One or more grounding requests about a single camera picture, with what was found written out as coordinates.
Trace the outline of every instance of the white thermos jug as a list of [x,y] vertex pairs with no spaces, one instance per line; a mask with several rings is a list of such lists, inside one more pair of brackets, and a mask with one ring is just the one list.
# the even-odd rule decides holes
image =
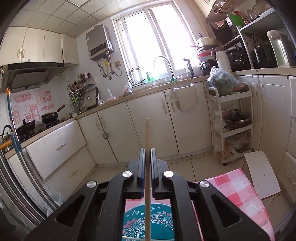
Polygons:
[[218,62],[218,66],[220,69],[223,69],[228,72],[232,72],[230,62],[227,54],[222,50],[222,48],[216,48],[216,59],[213,58],[213,51],[211,52],[212,59]]

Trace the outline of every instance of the silver screw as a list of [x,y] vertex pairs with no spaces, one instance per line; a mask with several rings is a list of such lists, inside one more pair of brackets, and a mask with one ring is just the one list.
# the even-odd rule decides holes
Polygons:
[[163,174],[165,177],[172,177],[174,175],[172,171],[165,171]]
[[123,176],[123,177],[130,177],[132,174],[133,174],[133,173],[132,173],[131,171],[124,171],[124,172],[122,173],[122,176]]
[[210,184],[208,181],[206,180],[202,180],[200,181],[200,185],[203,187],[203,188],[207,188]]
[[86,185],[88,188],[94,188],[97,185],[97,182],[89,181]]

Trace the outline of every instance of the black faucet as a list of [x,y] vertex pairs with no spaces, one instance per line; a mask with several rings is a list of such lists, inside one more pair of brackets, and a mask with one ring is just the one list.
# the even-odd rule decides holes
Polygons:
[[191,77],[194,78],[195,75],[194,75],[190,60],[188,58],[184,58],[183,60],[187,62],[188,69],[190,69]]

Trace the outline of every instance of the water heater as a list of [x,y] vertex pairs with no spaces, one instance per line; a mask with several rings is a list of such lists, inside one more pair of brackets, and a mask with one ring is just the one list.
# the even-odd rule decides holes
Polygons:
[[99,60],[106,52],[113,52],[108,29],[105,25],[95,25],[86,35],[87,48],[91,60]]

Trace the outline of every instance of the power outlet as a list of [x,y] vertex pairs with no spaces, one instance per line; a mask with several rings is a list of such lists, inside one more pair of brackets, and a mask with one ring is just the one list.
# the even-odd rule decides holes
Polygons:
[[116,61],[114,64],[115,64],[115,68],[117,68],[117,67],[121,66],[121,63],[120,63],[120,61],[119,61],[119,60],[118,60],[118,61]]

